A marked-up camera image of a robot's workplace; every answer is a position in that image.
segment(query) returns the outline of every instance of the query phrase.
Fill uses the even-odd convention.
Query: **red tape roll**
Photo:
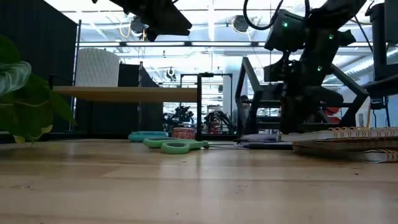
[[[195,130],[192,128],[174,128],[173,138],[195,139]]]

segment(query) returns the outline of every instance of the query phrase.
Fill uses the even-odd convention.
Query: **white acoustic panel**
[[[117,55],[106,50],[79,50],[76,86],[117,87],[119,61]]]

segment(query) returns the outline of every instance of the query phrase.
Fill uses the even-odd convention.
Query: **stack of notebooks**
[[[282,135],[297,154],[364,162],[398,162],[398,128],[332,128]]]

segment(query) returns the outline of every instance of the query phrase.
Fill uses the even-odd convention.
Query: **black panel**
[[[118,86],[138,86],[139,65],[124,65],[119,67]],[[159,87],[143,70],[141,86]],[[78,131],[89,131],[92,134],[129,134],[131,131],[161,131],[163,103],[141,104],[141,125],[139,122],[139,104],[137,103],[90,103],[77,100],[76,120]]]
[[[0,34],[10,38],[33,72],[48,79],[53,73],[73,77],[76,24],[43,0],[1,0]],[[55,85],[72,85],[55,79]],[[55,117],[53,131],[66,131],[69,122]]]
[[[386,22],[386,41],[397,43],[398,42],[398,1],[385,0],[385,22]]]
[[[143,70],[141,72],[142,87],[159,87]],[[163,130],[163,103],[142,103],[141,104],[141,131],[162,131]]]
[[[118,86],[138,86],[138,76],[138,65],[120,64]],[[90,103],[77,100],[76,121],[79,124],[79,131],[89,131],[90,119],[92,119],[91,132],[95,134],[129,134],[131,131],[138,131],[137,103],[93,102],[92,110]]]

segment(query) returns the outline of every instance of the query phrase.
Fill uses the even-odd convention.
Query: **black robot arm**
[[[283,133],[297,132],[298,126],[318,112],[321,102],[341,104],[343,97],[322,87],[326,75],[332,74],[332,61],[340,46],[355,42],[351,31],[340,32],[363,7],[366,0],[330,0],[301,17],[281,9],[272,21],[272,30],[264,46],[282,51],[283,57],[269,66],[270,81],[283,81],[278,89],[281,101]],[[299,61],[289,55],[303,49]]]
[[[172,0],[110,0],[138,16],[148,25],[147,38],[155,41],[158,35],[189,35],[192,24],[174,6]]]

